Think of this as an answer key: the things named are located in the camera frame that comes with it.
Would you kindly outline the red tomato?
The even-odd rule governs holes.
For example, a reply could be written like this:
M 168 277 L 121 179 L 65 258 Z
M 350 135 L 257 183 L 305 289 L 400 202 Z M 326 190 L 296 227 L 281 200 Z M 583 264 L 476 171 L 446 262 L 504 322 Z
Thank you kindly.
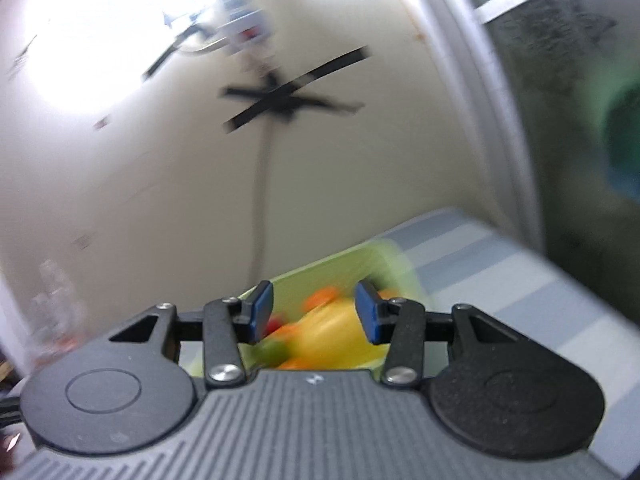
M 265 336 L 269 336 L 270 334 L 280 330 L 282 326 L 285 326 L 286 319 L 280 314 L 273 314 L 270 316 L 268 323 L 265 327 Z

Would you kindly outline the yellow lemon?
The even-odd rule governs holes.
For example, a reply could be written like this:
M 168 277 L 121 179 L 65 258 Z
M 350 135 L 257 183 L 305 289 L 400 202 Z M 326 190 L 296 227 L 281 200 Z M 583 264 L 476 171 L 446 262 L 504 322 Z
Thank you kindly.
M 371 344 L 354 300 L 339 299 L 315 308 L 295 323 L 290 357 L 316 370 L 347 370 L 382 360 L 387 344 Z

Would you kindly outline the green plastic basket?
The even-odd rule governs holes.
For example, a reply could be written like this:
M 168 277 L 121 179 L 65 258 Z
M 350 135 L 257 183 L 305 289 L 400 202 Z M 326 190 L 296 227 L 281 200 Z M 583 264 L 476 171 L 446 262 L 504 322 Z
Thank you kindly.
M 282 340 L 288 344 L 293 336 L 295 323 L 306 314 L 302 310 L 302 304 L 307 297 L 322 287 L 335 286 L 342 291 L 341 299 L 354 300 L 356 285 L 362 280 L 369 281 L 384 299 L 404 296 L 422 304 L 427 302 L 416 272 L 399 247 L 389 240 L 374 240 L 274 278 L 272 314 L 282 315 L 286 324 L 280 330 L 265 336 L 265 339 Z M 239 346 L 243 364 L 248 370 L 265 368 L 256 361 L 256 346 Z M 376 372 L 382 367 L 383 361 L 384 358 L 352 370 L 368 368 Z M 315 370 L 291 357 L 277 368 Z

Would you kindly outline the clear plastic bag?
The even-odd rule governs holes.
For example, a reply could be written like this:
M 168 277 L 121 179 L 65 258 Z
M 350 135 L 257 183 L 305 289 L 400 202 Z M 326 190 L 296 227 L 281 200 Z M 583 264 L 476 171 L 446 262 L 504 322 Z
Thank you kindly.
M 28 324 L 35 367 L 43 367 L 87 339 L 86 306 L 64 270 L 54 261 L 39 266 L 44 291 L 30 300 Z

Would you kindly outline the black tape cross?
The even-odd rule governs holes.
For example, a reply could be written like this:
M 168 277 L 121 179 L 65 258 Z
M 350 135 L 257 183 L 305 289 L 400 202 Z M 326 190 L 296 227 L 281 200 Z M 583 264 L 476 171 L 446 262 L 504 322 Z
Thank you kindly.
M 272 70 L 265 76 L 265 85 L 262 88 L 224 87 L 220 94 L 224 98 L 242 98 L 253 101 L 245 110 L 227 120 L 224 123 L 224 128 L 228 132 L 236 131 L 262 114 L 271 114 L 290 122 L 295 114 L 305 107 L 318 108 L 337 114 L 355 114 L 363 108 L 362 103 L 338 102 L 325 96 L 307 96 L 306 94 L 302 96 L 299 91 L 308 84 L 362 62 L 369 56 L 369 49 L 360 47 L 332 58 L 332 60 L 288 82 L 281 82 L 278 72 Z

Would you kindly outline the black tape strip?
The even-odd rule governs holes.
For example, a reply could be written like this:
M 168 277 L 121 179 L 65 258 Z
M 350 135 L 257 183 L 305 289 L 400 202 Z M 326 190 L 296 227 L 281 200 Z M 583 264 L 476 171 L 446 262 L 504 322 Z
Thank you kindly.
M 189 25 L 185 30 L 180 32 L 180 34 L 175 36 L 174 41 L 165 50 L 163 50 L 162 54 L 143 73 L 143 79 L 147 80 L 151 78 L 168 60 L 168 58 L 177 52 L 186 40 L 194 35 L 201 35 L 208 38 L 210 36 L 210 29 L 200 24 Z

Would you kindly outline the white power strip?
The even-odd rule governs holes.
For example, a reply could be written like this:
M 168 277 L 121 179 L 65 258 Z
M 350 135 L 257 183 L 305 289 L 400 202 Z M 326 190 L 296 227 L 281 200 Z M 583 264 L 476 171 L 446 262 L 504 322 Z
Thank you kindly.
M 219 3 L 224 19 L 218 30 L 232 53 L 267 43 L 272 30 L 255 0 L 219 0 Z

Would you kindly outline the frosted glass door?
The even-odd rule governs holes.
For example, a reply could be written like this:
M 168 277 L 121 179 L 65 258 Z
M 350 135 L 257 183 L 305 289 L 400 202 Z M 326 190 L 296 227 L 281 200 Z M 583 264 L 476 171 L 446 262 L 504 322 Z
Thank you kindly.
M 639 0 L 418 0 L 512 230 L 639 316 Z

